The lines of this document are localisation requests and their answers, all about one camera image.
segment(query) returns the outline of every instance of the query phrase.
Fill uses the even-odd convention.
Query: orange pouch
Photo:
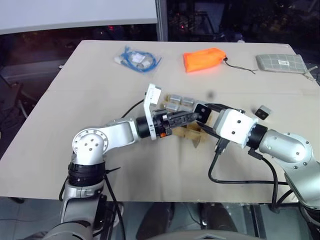
[[[218,48],[208,48],[191,53],[184,53],[184,67],[187,73],[211,68],[220,64],[226,53]]]

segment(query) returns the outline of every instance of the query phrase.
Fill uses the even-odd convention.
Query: blue cable
[[[135,54],[140,54],[142,56],[145,56],[147,58],[151,58],[152,59],[152,63],[149,67],[146,68],[140,68],[135,66],[132,61],[130,60],[132,55]],[[162,57],[159,59],[159,61],[157,62],[156,58],[149,52],[145,52],[145,51],[130,51],[130,47],[126,46],[124,48],[124,53],[121,54],[121,57],[123,57],[123,60],[121,61],[121,64],[131,68],[132,70],[135,70],[139,73],[147,73],[152,71],[153,69],[155,69],[157,67],[157,65],[159,64],[160,60],[162,59]]]

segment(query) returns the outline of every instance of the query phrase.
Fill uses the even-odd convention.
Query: table
[[[153,0],[2,0],[0,3],[0,35],[157,22]]]
[[[154,76],[142,75],[113,62],[125,45],[163,57]],[[239,70],[220,64],[185,73],[182,53],[217,47],[231,65],[256,69],[257,54],[293,54],[287,44],[228,42],[82,41],[56,76],[0,161],[0,196],[57,199],[68,173],[71,142],[88,126],[119,118],[143,98],[149,83],[202,101],[246,110],[260,105],[273,113],[261,124],[279,132],[304,136],[320,159],[319,86],[300,74]],[[208,97],[213,92],[213,99]],[[138,106],[132,117],[143,114]],[[119,201],[269,203],[272,185],[217,184],[207,173],[217,140],[209,137],[193,147],[190,140],[169,136],[110,151],[106,168]],[[214,176],[222,180],[272,180],[262,161],[231,143],[221,155]],[[279,181],[283,170],[274,165]],[[288,186],[279,186],[280,196]],[[294,202],[291,195],[285,201]]]

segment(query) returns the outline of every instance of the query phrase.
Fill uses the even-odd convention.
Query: white label
[[[289,63],[288,61],[278,60],[278,63],[279,63],[280,65],[290,66],[290,63]]]
[[[139,64],[145,59],[145,57],[146,56],[143,56],[140,53],[136,53],[132,56],[132,62]]]

